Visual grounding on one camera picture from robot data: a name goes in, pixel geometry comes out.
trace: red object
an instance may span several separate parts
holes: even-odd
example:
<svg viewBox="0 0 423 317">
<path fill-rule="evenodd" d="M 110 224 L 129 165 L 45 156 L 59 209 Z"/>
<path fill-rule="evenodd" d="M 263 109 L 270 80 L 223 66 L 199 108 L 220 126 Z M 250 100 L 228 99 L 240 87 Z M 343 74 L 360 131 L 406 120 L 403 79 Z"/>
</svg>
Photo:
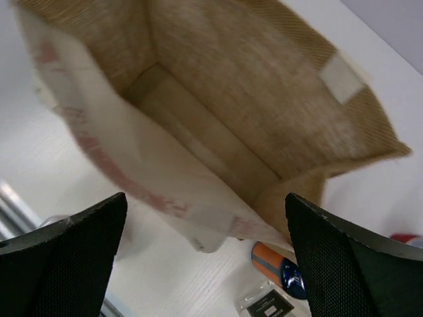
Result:
<svg viewBox="0 0 423 317">
<path fill-rule="evenodd" d="M 395 233 L 391 236 L 391 239 L 402 242 L 402 243 L 409 243 L 411 240 L 416 238 L 421 238 L 416 234 L 407 234 L 407 233 Z"/>
</svg>

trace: metal rail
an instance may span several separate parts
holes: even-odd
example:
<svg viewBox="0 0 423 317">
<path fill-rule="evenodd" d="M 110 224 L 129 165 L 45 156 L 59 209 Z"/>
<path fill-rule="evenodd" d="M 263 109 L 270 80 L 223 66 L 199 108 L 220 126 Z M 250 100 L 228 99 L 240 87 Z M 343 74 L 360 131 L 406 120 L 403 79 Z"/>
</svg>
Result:
<svg viewBox="0 0 423 317">
<path fill-rule="evenodd" d="M 40 225 L 29 206 L 6 182 L 0 180 L 0 242 L 31 232 Z M 124 315 L 105 298 L 99 317 Z"/>
</svg>

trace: bottle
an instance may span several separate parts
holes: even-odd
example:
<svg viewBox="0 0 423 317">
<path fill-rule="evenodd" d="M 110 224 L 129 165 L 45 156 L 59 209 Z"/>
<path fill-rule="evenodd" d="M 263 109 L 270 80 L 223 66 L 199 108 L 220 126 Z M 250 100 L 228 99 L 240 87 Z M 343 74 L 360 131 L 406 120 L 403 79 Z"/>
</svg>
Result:
<svg viewBox="0 0 423 317">
<path fill-rule="evenodd" d="M 252 264 L 269 280 L 296 299 L 306 299 L 303 278 L 297 264 L 284 258 L 262 242 L 251 251 Z"/>
</svg>

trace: small package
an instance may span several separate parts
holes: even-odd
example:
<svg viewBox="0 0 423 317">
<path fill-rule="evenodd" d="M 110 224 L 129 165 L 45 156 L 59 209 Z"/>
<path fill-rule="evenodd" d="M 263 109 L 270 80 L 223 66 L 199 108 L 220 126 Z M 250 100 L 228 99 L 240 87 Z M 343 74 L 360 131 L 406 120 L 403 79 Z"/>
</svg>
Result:
<svg viewBox="0 0 423 317">
<path fill-rule="evenodd" d="M 290 297 L 267 281 L 237 302 L 240 317 L 311 317 L 306 300 Z"/>
</svg>

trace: black label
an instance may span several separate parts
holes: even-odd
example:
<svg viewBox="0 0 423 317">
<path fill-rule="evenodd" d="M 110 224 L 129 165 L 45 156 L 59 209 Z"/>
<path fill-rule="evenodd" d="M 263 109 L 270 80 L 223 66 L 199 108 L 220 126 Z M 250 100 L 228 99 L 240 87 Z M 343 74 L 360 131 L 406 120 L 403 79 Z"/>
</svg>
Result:
<svg viewBox="0 0 423 317">
<path fill-rule="evenodd" d="M 293 306 L 281 294 L 272 290 L 247 308 L 252 317 L 283 317 Z"/>
</svg>

